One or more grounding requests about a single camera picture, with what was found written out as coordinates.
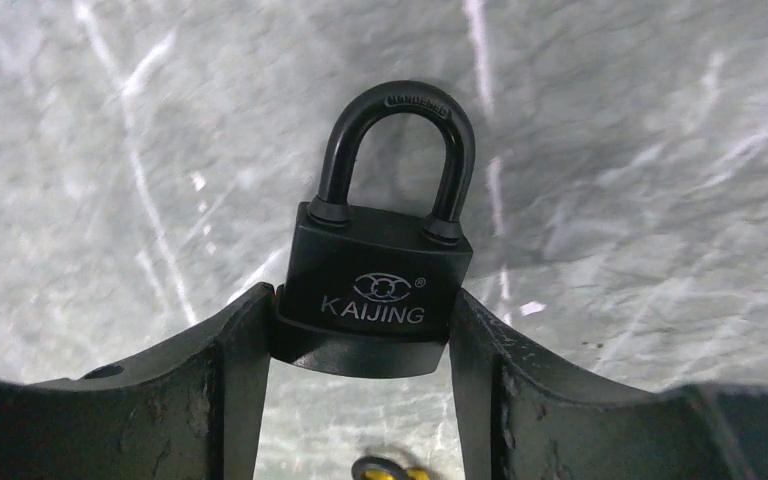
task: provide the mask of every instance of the padlock body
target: padlock body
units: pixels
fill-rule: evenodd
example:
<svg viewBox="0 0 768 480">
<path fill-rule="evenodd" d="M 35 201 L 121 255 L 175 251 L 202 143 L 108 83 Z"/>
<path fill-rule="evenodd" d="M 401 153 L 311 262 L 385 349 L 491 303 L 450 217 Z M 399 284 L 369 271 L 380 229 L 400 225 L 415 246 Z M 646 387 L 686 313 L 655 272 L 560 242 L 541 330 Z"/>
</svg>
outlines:
<svg viewBox="0 0 768 480">
<path fill-rule="evenodd" d="M 335 338 L 355 339 L 356 344 L 366 340 L 380 346 L 384 342 L 392 347 L 390 354 L 396 354 L 399 345 L 409 345 L 416 352 L 423 343 L 433 344 L 438 351 L 433 365 L 428 360 L 403 361 L 403 368 L 390 369 L 386 374 L 339 365 L 300 366 L 373 378 L 413 376 L 436 369 L 448 340 L 455 297 L 473 252 L 466 238 L 455 246 L 427 238 L 422 234 L 421 220 L 387 210 L 352 207 L 346 226 L 331 227 L 310 219 L 307 202 L 299 205 L 279 317 L 318 335 L 330 332 Z M 292 341 L 275 339 L 273 343 Z M 281 358 L 280 345 L 277 350 L 273 356 L 298 364 L 292 358 Z M 290 356 L 300 353 L 296 348 Z"/>
</svg>

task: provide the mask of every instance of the yellow object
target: yellow object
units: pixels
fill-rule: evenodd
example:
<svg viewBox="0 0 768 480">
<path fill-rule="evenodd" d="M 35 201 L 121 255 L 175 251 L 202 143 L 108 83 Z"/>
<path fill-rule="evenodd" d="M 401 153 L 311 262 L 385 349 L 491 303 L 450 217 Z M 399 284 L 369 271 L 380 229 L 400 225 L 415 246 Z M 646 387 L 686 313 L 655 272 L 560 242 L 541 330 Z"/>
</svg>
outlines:
<svg viewBox="0 0 768 480">
<path fill-rule="evenodd" d="M 409 468 L 407 472 L 413 480 L 431 480 L 425 470 L 420 468 Z M 366 472 L 364 476 L 366 476 L 366 480 L 393 480 L 392 475 L 384 472 Z"/>
</svg>

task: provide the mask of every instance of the white scratch mark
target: white scratch mark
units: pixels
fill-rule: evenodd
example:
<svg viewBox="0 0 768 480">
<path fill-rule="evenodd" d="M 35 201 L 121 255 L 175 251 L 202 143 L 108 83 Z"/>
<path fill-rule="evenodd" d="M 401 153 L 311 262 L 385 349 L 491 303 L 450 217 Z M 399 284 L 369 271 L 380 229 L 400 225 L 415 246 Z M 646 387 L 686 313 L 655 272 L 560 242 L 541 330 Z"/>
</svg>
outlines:
<svg viewBox="0 0 768 480">
<path fill-rule="evenodd" d="M 624 177 L 626 174 L 629 174 L 634 170 L 643 168 L 646 165 L 654 163 L 655 160 L 661 157 L 661 151 L 663 149 L 664 149 L 663 143 L 652 145 L 651 147 L 638 153 L 637 156 L 635 156 L 631 160 L 631 162 L 629 162 L 628 165 L 620 168 L 612 168 L 602 173 L 601 175 L 596 177 L 596 180 L 594 181 L 594 183 L 601 187 L 607 187 L 613 184 L 614 182 L 616 182 L 617 180 L 619 180 L 620 178 Z"/>
<path fill-rule="evenodd" d="M 743 366 L 754 365 L 754 364 L 757 364 L 759 362 L 763 362 L 763 361 L 766 361 L 766 360 L 768 360 L 768 351 L 763 352 L 763 353 L 759 353 L 757 355 L 752 355 L 752 356 L 737 357 L 737 359 L 735 361 L 718 363 L 718 364 L 713 365 L 711 367 L 708 367 L 708 368 L 706 368 L 704 370 L 699 370 L 699 371 L 696 372 L 694 377 L 695 378 L 702 378 L 702 377 L 708 376 L 708 375 L 715 377 L 717 372 L 719 372 L 720 370 L 722 370 L 722 369 L 724 369 L 726 367 L 732 367 L 732 366 L 735 366 L 735 365 L 743 365 Z"/>
<path fill-rule="evenodd" d="M 284 252 L 284 249 L 287 248 L 287 245 L 288 244 L 282 246 L 281 248 L 273 250 L 272 253 L 270 253 L 269 256 L 266 257 L 266 260 L 264 260 L 259 267 L 257 267 L 248 277 L 246 277 L 246 280 L 243 282 L 243 285 L 239 288 L 239 290 L 234 292 L 228 298 L 228 304 L 230 304 L 231 302 L 236 300 L 237 297 L 245 293 L 246 290 L 252 287 L 252 285 L 259 282 L 260 279 L 263 278 L 263 274 L 266 273 L 266 269 L 269 268 L 270 265 L 275 263 L 275 260 L 278 260 L 278 257 L 281 256 L 281 254 Z"/>
<path fill-rule="evenodd" d="M 504 263 L 499 269 L 499 287 L 501 288 L 500 296 L 502 300 L 509 301 L 511 299 L 511 282 L 508 278 L 508 266 Z"/>
<path fill-rule="evenodd" d="M 125 9 L 125 16 L 128 17 L 128 20 L 133 20 L 134 4 L 131 2 L 131 0 L 119 0 L 119 5 Z"/>
<path fill-rule="evenodd" d="M 487 166 L 487 190 L 493 209 L 493 234 L 505 234 L 504 201 L 502 200 L 502 158 L 494 157 Z"/>
<path fill-rule="evenodd" d="M 166 37 L 157 43 L 149 53 L 139 62 L 134 72 L 128 76 L 127 80 L 120 81 L 122 75 L 117 66 L 117 62 L 110 52 L 110 48 L 104 41 L 101 33 L 98 29 L 98 21 L 95 18 L 92 10 L 82 1 L 75 0 L 73 2 L 73 8 L 75 13 L 75 19 L 84 25 L 87 35 L 90 39 L 90 45 L 93 51 L 98 57 L 99 61 L 107 70 L 110 80 L 117 86 L 121 86 L 119 99 L 122 104 L 122 114 L 124 117 L 125 129 L 128 132 L 128 139 L 126 141 L 128 146 L 128 161 L 131 166 L 131 170 L 134 175 L 134 183 L 136 184 L 137 195 L 139 196 L 140 203 L 143 206 L 149 221 L 151 222 L 152 230 L 155 233 L 156 242 L 160 254 L 169 270 L 169 275 L 172 277 L 172 281 L 175 284 L 175 293 L 178 296 L 178 301 L 181 304 L 181 308 L 184 310 L 184 315 L 187 317 L 187 322 L 192 326 L 198 323 L 195 311 L 192 304 L 190 304 L 187 287 L 184 283 L 184 278 L 181 275 L 181 271 L 178 268 L 178 262 L 169 248 L 169 243 L 166 240 L 166 230 L 163 228 L 163 223 L 160 220 L 160 214 L 158 213 L 157 206 L 151 198 L 151 194 L 148 190 L 148 184 L 146 182 L 145 169 L 140 158 L 140 148 L 133 138 L 133 130 L 136 123 L 134 118 L 133 106 L 131 99 L 134 95 L 142 92 L 145 87 L 147 77 L 151 71 L 156 67 L 159 62 L 171 49 L 174 44 L 175 34 L 170 32 Z"/>
<path fill-rule="evenodd" d="M 484 1 L 464 0 L 463 11 L 469 24 L 469 40 L 475 56 L 475 76 L 478 96 L 484 115 L 490 120 L 495 115 L 493 100 L 493 74 L 490 69 L 490 48 L 487 45 L 487 27 L 484 22 Z"/>
<path fill-rule="evenodd" d="M 490 293 L 493 290 L 493 285 L 495 284 L 495 279 L 490 276 L 484 279 L 483 282 L 483 291 L 481 292 L 481 297 L 479 297 L 479 301 L 481 303 L 486 304 L 487 300 L 490 298 Z"/>
<path fill-rule="evenodd" d="M 378 413 L 378 419 L 381 420 L 381 436 L 384 437 L 383 440 L 386 442 L 390 437 L 390 424 L 387 423 L 387 409 L 380 405 L 378 408 L 375 409 L 375 412 Z M 331 420 L 330 426 L 333 426 L 334 421 Z"/>
<path fill-rule="evenodd" d="M 169 300 L 166 298 L 166 294 L 163 293 L 163 287 L 160 284 L 160 279 L 157 277 L 157 273 L 154 271 L 154 265 L 152 265 L 151 259 L 148 257 L 148 253 L 146 253 L 145 250 L 140 250 L 140 253 L 137 254 L 136 259 L 137 264 L 146 274 L 148 284 L 151 286 L 152 290 L 154 290 L 154 296 L 163 307 L 163 312 L 171 312 L 172 306 L 169 305 Z"/>
<path fill-rule="evenodd" d="M 63 192 L 72 200 L 80 201 L 96 191 L 97 187 L 92 183 L 78 182 L 67 178 L 63 179 Z"/>
<path fill-rule="evenodd" d="M 104 191 L 101 194 L 101 198 L 99 198 L 96 202 L 95 210 L 93 210 L 92 215 L 90 215 L 90 220 L 87 222 L 87 228 L 84 230 L 84 240 L 89 240 L 92 236 L 92 230 L 95 226 L 96 220 L 98 220 L 98 215 L 101 213 L 105 203 L 107 203 L 107 200 L 110 198 L 110 194 L 113 191 L 113 185 L 116 184 L 116 177 L 119 175 L 119 171 L 121 169 L 122 167 L 117 164 L 111 170 L 110 178 L 107 179 L 107 183 L 105 185 Z"/>
<path fill-rule="evenodd" d="M 698 351 L 693 355 L 693 358 L 687 362 L 684 362 L 684 365 L 676 370 L 672 378 L 667 380 L 666 385 L 675 385 L 681 381 L 685 375 L 687 375 L 687 373 L 690 372 L 690 370 L 699 363 L 700 360 L 714 356 L 716 354 L 715 352 L 719 350 L 722 341 L 725 340 L 729 335 L 735 335 L 734 326 L 736 323 L 738 323 L 737 320 L 731 319 L 729 322 L 721 325 L 720 328 L 717 329 L 714 336 L 702 344 Z"/>
<path fill-rule="evenodd" d="M 201 172 L 191 173 L 190 179 L 193 181 L 193 188 L 195 188 L 197 192 L 200 192 L 201 189 L 207 185 L 207 180 L 204 179 L 204 175 L 202 175 Z"/>
<path fill-rule="evenodd" d="M 687 291 L 687 288 L 690 286 L 691 279 L 685 278 L 682 280 L 682 282 L 676 287 L 676 290 L 673 291 L 672 298 L 675 299 L 676 297 L 681 296 L 682 292 Z M 634 317 L 631 318 L 631 321 L 628 323 L 628 325 L 625 327 L 625 330 L 622 334 L 620 334 L 614 341 L 609 342 L 605 345 L 605 350 L 602 356 L 599 358 L 599 361 L 596 362 L 596 365 L 593 366 L 591 371 L 593 373 L 599 373 L 602 369 L 602 367 L 605 366 L 608 362 L 614 359 L 614 357 L 620 352 L 620 349 L 625 343 L 637 333 L 637 327 L 643 322 L 643 319 L 646 317 L 646 314 L 649 312 L 649 307 L 652 305 L 652 303 L 655 301 L 656 298 L 660 295 L 660 289 L 654 288 L 652 289 L 648 295 L 646 295 L 645 299 L 643 300 L 643 303 L 640 305 L 640 308 L 637 310 L 637 313 L 634 315 Z"/>
<path fill-rule="evenodd" d="M 154 201 L 151 199 L 151 195 L 148 191 L 148 185 L 145 179 L 145 171 L 140 160 L 140 155 L 136 149 L 131 150 L 128 158 L 131 162 L 131 169 L 134 171 L 134 180 L 137 184 L 137 192 L 140 197 L 140 201 L 143 204 L 143 208 L 148 214 L 148 218 L 151 221 L 152 229 L 157 237 L 157 247 L 160 250 L 160 254 L 166 261 L 169 267 L 169 273 L 172 277 L 172 281 L 175 283 L 175 293 L 178 295 L 178 301 L 181 303 L 181 307 L 184 309 L 184 314 L 187 317 L 187 322 L 190 326 L 198 323 L 196 313 L 193 310 L 193 306 L 190 303 L 187 296 L 187 287 L 184 284 L 184 277 L 181 275 L 181 271 L 178 269 L 178 262 L 175 259 L 175 255 L 172 254 L 172 249 L 169 248 L 169 242 L 166 240 L 166 230 L 163 228 L 163 224 L 160 221 L 160 214 L 157 211 L 157 207 Z"/>
<path fill-rule="evenodd" d="M 78 334 L 76 329 L 71 328 L 71 315 L 65 315 L 60 307 L 47 308 L 46 313 L 48 314 L 48 318 L 50 318 L 51 321 L 58 325 L 57 336 L 66 340 L 66 342 L 58 340 L 58 343 L 72 343 L 73 345 L 77 345 L 83 348 L 87 351 L 87 353 L 89 353 L 90 358 L 92 359 L 92 363 L 95 365 L 104 365 L 106 363 L 104 361 L 104 357 L 98 350 L 98 345 L 96 342 L 90 340 L 92 337 L 81 336 Z"/>
<path fill-rule="evenodd" d="M 448 399 L 443 400 L 443 418 L 448 418 L 449 416 L 449 401 Z M 437 429 L 434 432 L 434 448 L 431 449 L 430 452 L 428 452 L 428 455 L 425 457 L 425 463 L 426 465 L 431 465 L 431 458 L 434 456 L 435 453 L 442 451 L 444 442 L 444 427 L 446 425 L 446 422 L 439 422 L 437 423 Z"/>
<path fill-rule="evenodd" d="M 695 99 L 692 110 L 683 120 L 685 134 L 690 134 L 708 118 L 711 109 L 720 98 L 720 70 L 725 63 L 725 55 L 721 51 L 715 51 L 708 59 L 708 70 L 699 79 L 699 84 L 704 88 L 703 98 Z"/>
<path fill-rule="evenodd" d="M 42 37 L 34 36 L 32 38 L 22 39 L 22 47 L 18 52 L 14 52 L 7 41 L 0 36 L 0 60 L 1 68 L 5 72 L 12 72 L 19 76 L 22 83 L 22 90 L 25 95 L 30 97 L 36 94 L 36 85 L 31 76 L 30 56 L 42 46 Z"/>
<path fill-rule="evenodd" d="M 540 302 L 535 302 L 533 300 L 519 307 L 519 313 L 523 317 L 542 312 L 543 310 L 546 310 L 546 305 Z"/>
<path fill-rule="evenodd" d="M 142 93 L 148 82 L 148 77 L 157 69 L 159 62 L 166 57 L 174 45 L 175 32 L 171 31 L 151 47 L 148 54 L 137 64 L 134 73 L 122 85 L 122 96 L 128 98 Z"/>
<path fill-rule="evenodd" d="M 228 195 L 230 195 L 235 188 L 237 188 L 237 182 L 231 182 L 231 184 L 228 185 L 228 188 L 222 192 L 222 195 L 220 195 L 216 201 L 213 202 L 213 206 L 211 206 L 210 209 L 207 209 L 207 204 L 204 202 L 199 204 L 199 213 L 202 213 L 203 215 L 198 219 L 198 221 L 196 221 L 195 225 L 193 225 L 192 228 L 187 231 L 187 234 L 184 235 L 184 240 L 181 241 L 181 244 L 178 248 L 182 248 L 184 245 L 189 243 L 190 240 L 195 238 L 200 231 L 202 231 L 204 224 L 207 223 L 207 221 L 210 219 L 210 216 L 213 215 L 213 212 L 215 212 L 217 208 L 225 203 L 225 199 L 228 198 Z"/>
<path fill-rule="evenodd" d="M 704 184 L 694 188 L 691 192 L 717 186 L 732 178 L 740 169 L 745 167 L 767 145 L 768 127 L 755 135 L 744 138 L 725 155 L 721 156 L 711 165 L 713 175 Z"/>
<path fill-rule="evenodd" d="M 294 25 L 288 25 L 294 32 L 298 32 L 299 38 L 304 38 L 308 42 L 309 48 L 313 51 L 327 52 L 327 55 L 318 56 L 319 61 L 329 62 L 335 70 L 348 71 L 354 65 L 354 62 L 349 61 L 341 51 L 342 49 L 333 48 L 333 46 L 325 40 L 325 36 L 320 32 L 320 26 L 316 25 L 316 22 L 311 20 L 311 16 L 303 8 L 292 8 L 290 12 L 295 20 Z"/>
<path fill-rule="evenodd" d="M 147 3 L 155 12 L 160 12 L 163 10 L 163 0 L 148 0 Z"/>
<path fill-rule="evenodd" d="M 82 0 L 75 0 L 73 9 L 75 12 L 75 20 L 86 28 L 87 36 L 90 39 L 90 45 L 95 52 L 95 56 L 98 57 L 102 66 L 107 70 L 107 75 L 117 84 L 120 83 L 119 79 L 122 75 L 119 72 L 119 65 L 117 65 L 116 59 L 110 52 L 110 48 L 107 47 L 107 43 L 101 36 L 101 32 L 98 29 L 98 21 L 96 21 L 92 10 L 90 10 Z"/>
</svg>

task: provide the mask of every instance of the black padlock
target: black padlock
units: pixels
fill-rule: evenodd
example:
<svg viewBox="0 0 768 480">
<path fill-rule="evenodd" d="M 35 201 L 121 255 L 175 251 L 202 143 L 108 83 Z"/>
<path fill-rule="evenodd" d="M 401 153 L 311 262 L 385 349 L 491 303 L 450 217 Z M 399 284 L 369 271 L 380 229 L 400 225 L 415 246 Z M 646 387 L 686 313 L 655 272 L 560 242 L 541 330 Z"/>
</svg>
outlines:
<svg viewBox="0 0 768 480">
<path fill-rule="evenodd" d="M 425 218 L 347 203 L 364 135 L 397 113 L 430 120 L 445 140 L 443 177 Z M 351 377 L 436 370 L 472 259 L 460 214 L 474 164 L 469 118 L 439 88 L 388 82 L 352 101 L 328 141 L 318 194 L 299 204 L 287 281 L 276 294 L 272 356 Z"/>
</svg>

